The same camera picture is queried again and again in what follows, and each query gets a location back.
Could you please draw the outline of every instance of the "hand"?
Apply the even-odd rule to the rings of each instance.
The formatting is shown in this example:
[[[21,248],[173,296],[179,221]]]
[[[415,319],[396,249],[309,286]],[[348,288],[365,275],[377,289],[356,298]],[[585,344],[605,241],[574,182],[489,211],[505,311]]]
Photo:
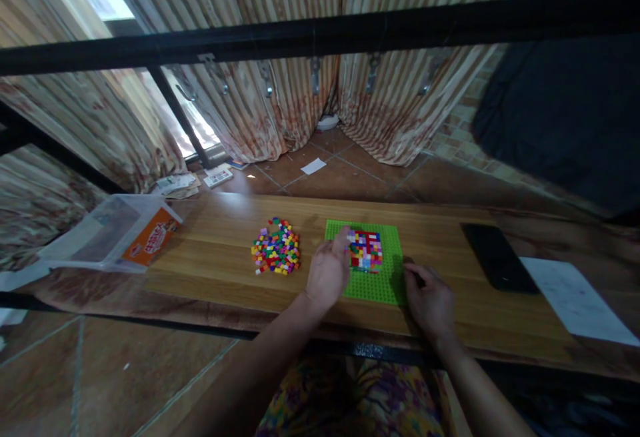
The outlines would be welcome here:
[[[424,287],[418,286],[416,275],[425,282]],[[456,338],[453,323],[455,296],[440,275],[430,267],[405,264],[405,284],[411,315],[431,344]]]
[[[333,307],[349,281],[349,230],[345,226],[335,240],[320,244],[311,259],[305,295],[322,312]]]

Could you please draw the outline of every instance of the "black phone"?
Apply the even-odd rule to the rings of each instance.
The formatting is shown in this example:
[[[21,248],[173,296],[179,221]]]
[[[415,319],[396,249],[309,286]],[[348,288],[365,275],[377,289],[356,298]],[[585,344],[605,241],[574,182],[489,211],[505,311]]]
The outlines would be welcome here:
[[[535,282],[498,227],[461,224],[489,283],[503,292],[539,294]]]

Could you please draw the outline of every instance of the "orange label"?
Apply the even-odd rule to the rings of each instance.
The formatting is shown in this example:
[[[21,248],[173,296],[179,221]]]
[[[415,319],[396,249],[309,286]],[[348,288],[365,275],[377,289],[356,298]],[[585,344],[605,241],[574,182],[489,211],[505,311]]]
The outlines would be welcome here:
[[[173,232],[178,230],[178,225],[180,224],[177,220],[161,208],[136,237],[122,258],[148,267],[155,254],[165,246]]]

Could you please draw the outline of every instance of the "curtain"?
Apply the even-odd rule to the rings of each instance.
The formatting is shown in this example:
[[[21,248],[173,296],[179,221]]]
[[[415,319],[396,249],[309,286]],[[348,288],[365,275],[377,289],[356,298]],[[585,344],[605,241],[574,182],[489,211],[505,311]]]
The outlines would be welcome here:
[[[87,0],[0,0],[0,45],[110,37]],[[186,171],[134,70],[0,79],[0,99],[128,191]],[[14,268],[104,198],[29,146],[0,157],[0,270]]]
[[[340,0],[125,0],[147,33],[182,31],[337,15]],[[277,159],[307,143],[328,102],[337,58],[325,57],[319,94],[311,92],[305,58],[220,64],[223,78],[204,64],[183,65],[194,102],[225,150],[241,161]],[[266,98],[267,75],[273,94]],[[221,95],[222,85],[229,87]]]
[[[390,11],[481,0],[343,0],[344,14]],[[496,45],[392,51],[380,58],[372,94],[365,92],[369,57],[344,55],[339,115],[344,132],[383,163],[409,165],[449,115]],[[446,55],[438,68],[434,60]],[[429,69],[437,72],[419,96]]]
[[[126,0],[146,32],[388,11],[477,0]],[[222,64],[229,94],[222,96],[203,65],[184,66],[197,106],[225,149],[244,161],[277,159],[304,145],[323,111],[336,109],[345,133],[384,163],[408,165],[433,135],[494,46],[389,52],[381,57],[373,94],[365,92],[368,56],[324,57],[320,92],[313,95],[307,59],[266,62],[271,99],[259,64]],[[430,64],[433,82],[419,97]]]

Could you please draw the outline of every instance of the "wooden tabletop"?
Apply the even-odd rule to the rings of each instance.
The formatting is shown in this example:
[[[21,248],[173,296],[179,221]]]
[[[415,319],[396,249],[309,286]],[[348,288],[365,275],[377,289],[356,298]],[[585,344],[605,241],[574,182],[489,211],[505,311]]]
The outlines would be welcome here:
[[[301,268],[288,276],[255,274],[250,247],[272,217],[288,220],[300,235]],[[327,219],[397,226],[406,258],[436,268],[455,292],[461,339],[471,348],[544,362],[569,363],[571,335],[542,295],[491,287],[460,223],[495,225],[487,211],[422,204],[365,203],[270,195],[206,193],[148,271],[145,288],[281,312],[304,288]],[[399,335],[419,335],[406,308],[342,298],[329,322]]]

